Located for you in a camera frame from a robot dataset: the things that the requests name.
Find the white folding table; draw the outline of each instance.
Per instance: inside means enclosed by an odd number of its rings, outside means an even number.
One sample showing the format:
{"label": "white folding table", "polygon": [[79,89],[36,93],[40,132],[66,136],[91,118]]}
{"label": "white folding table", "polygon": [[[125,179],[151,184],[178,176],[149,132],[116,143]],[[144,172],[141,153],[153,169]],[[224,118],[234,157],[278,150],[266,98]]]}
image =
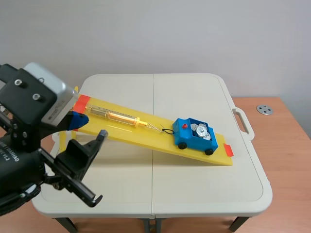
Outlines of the white folding table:
{"label": "white folding table", "polygon": [[[235,107],[223,80],[213,74],[98,74],[84,82],[81,94],[160,117],[196,118],[223,134],[234,152],[233,166],[216,166],[176,155],[105,141],[83,182],[102,201],[87,207],[74,194],[43,185],[33,199],[43,215],[75,232],[69,217],[238,216],[239,228],[272,201],[270,183],[251,140],[245,113]],[[242,132],[238,114],[247,133]],[[52,155],[58,153],[58,143]],[[144,221],[145,231],[149,221]]]}

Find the table leg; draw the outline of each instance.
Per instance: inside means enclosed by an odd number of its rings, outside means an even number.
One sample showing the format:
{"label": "table leg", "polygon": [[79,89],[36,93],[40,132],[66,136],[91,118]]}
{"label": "table leg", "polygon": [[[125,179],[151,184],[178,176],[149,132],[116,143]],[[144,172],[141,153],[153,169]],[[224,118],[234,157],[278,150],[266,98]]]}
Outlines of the table leg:
{"label": "table leg", "polygon": [[237,217],[231,226],[229,227],[229,230],[232,232],[235,232],[241,225],[243,225],[244,222],[246,222],[250,217]]}
{"label": "table leg", "polygon": [[151,226],[150,226],[150,219],[148,218],[141,218],[143,224],[144,224],[144,233],[150,233]]}
{"label": "table leg", "polygon": [[156,218],[155,219],[155,232],[161,233],[161,227],[162,227],[162,220],[165,218]]}
{"label": "table leg", "polygon": [[70,233],[77,233],[78,230],[74,226],[73,222],[68,217],[57,217],[55,218],[66,230]]}

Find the table handle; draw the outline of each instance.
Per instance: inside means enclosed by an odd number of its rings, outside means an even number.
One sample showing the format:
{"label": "table handle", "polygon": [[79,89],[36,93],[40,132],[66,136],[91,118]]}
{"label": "table handle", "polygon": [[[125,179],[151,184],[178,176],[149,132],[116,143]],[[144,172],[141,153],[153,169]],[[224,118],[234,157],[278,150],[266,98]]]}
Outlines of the table handle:
{"label": "table handle", "polygon": [[239,116],[239,118],[242,122],[242,125],[243,125],[246,133],[248,134],[249,139],[253,140],[255,137],[255,133],[253,131],[251,124],[249,123],[249,121],[247,119],[245,112],[241,108],[236,107],[235,109],[233,109],[233,113]]}

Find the black wheel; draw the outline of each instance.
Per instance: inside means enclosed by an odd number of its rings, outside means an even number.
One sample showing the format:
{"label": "black wheel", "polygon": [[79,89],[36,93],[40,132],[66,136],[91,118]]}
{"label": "black wheel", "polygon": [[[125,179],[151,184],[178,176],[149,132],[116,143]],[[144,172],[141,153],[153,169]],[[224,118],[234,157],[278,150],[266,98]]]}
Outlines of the black wheel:
{"label": "black wheel", "polygon": [[185,142],[181,142],[178,144],[178,148],[180,148],[181,150],[187,148],[187,144]]}
{"label": "black wheel", "polygon": [[213,153],[214,153],[214,151],[212,149],[205,150],[206,155],[212,155]]}

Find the orange tape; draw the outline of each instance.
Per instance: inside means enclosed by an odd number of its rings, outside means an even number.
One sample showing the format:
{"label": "orange tape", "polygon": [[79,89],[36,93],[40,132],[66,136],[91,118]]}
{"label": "orange tape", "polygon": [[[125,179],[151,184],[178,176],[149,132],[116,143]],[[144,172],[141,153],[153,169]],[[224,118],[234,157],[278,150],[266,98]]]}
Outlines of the orange tape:
{"label": "orange tape", "polygon": [[232,148],[230,145],[227,145],[226,143],[224,143],[224,148],[225,148],[225,152],[227,153],[228,157],[234,156]]}
{"label": "orange tape", "polygon": [[84,111],[86,110],[86,105],[90,98],[91,98],[90,96],[80,95],[78,101],[75,103],[73,107],[73,111],[83,114]]}

